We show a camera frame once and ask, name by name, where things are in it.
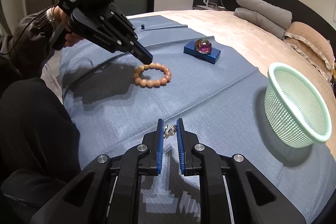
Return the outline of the left forearm dark sleeve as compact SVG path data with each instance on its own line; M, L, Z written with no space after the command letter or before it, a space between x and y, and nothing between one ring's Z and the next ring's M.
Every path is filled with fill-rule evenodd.
M1 36L1 89L19 80L39 78L54 54L50 38L68 16L52 6L23 18L12 36Z

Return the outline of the black sleeve forearm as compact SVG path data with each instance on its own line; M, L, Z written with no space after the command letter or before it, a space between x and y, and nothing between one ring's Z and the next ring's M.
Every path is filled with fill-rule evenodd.
M32 216L79 172L80 133L42 79L1 97L1 223Z

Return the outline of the left hand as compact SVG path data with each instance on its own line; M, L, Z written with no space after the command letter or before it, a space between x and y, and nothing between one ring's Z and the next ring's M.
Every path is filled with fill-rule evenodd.
M59 6L56 6L54 8L53 18L55 27L57 27L59 24L62 24L67 31L67 33L62 38L63 48L73 47L75 44L83 39L81 36L70 31L70 28L68 26L69 16Z

